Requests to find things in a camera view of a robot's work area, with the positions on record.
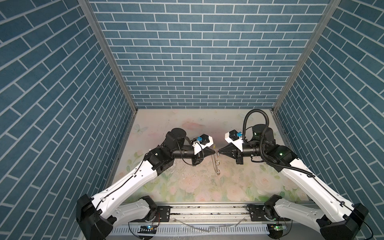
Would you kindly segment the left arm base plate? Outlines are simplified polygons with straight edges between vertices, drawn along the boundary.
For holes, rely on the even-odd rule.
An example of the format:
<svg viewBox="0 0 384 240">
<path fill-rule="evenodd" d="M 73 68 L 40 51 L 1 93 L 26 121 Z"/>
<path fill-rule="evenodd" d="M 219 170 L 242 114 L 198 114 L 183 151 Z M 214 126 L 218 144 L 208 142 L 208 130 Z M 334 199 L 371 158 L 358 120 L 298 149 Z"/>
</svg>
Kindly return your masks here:
<svg viewBox="0 0 384 240">
<path fill-rule="evenodd" d="M 169 222 L 170 215 L 171 206 L 158 206 L 156 210 L 150 210 L 143 219 L 134 220 L 133 223 Z"/>
</svg>

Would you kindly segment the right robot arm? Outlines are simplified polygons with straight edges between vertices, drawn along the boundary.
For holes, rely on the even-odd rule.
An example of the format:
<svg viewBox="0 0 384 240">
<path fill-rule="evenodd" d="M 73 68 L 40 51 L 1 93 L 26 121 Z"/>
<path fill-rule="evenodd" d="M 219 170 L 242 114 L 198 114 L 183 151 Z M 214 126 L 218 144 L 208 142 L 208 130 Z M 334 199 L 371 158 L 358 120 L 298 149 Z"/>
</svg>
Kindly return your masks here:
<svg viewBox="0 0 384 240">
<path fill-rule="evenodd" d="M 313 209 L 273 195 L 264 203 L 265 218 L 276 221 L 290 219 L 319 232 L 325 240 L 353 240 L 369 210 L 361 203 L 353 204 L 319 177 L 288 147 L 276 144 L 273 130 L 264 124 L 252 127 L 253 137 L 247 142 L 243 134 L 232 130 L 225 134 L 228 145 L 219 154 L 244 163 L 245 157 L 261 157 L 262 161 L 293 181 L 319 207 Z"/>
</svg>

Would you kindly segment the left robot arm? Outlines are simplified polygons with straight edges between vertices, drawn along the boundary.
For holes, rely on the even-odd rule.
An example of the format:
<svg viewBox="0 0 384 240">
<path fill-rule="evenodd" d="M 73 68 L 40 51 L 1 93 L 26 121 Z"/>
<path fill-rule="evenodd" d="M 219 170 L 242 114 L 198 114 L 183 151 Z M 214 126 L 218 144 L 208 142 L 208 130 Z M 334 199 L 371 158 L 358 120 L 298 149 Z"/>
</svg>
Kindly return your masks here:
<svg viewBox="0 0 384 240">
<path fill-rule="evenodd" d="M 105 240 L 113 229 L 131 221 L 151 222 L 156 218 L 157 204 L 144 196 L 132 204 L 123 202 L 144 184 L 157 178 L 174 165 L 176 159 L 191 160 L 193 167 L 205 157 L 215 154 L 214 141 L 203 134 L 189 140 L 185 130 L 174 128 L 165 140 L 144 155 L 143 160 L 127 175 L 105 190 L 93 195 L 82 195 L 76 204 L 76 222 L 85 239 Z"/>
</svg>

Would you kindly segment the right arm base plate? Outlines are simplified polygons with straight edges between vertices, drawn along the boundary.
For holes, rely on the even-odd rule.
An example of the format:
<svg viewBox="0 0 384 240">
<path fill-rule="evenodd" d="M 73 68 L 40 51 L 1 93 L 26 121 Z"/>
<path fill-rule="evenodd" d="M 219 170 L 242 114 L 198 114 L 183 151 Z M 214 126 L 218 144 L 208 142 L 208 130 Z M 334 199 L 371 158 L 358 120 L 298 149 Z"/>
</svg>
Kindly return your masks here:
<svg viewBox="0 0 384 240">
<path fill-rule="evenodd" d="M 273 208 L 265 205 L 246 205 L 246 210 L 249 212 L 252 222 L 262 221 L 290 221 L 290 219 L 281 218 Z"/>
</svg>

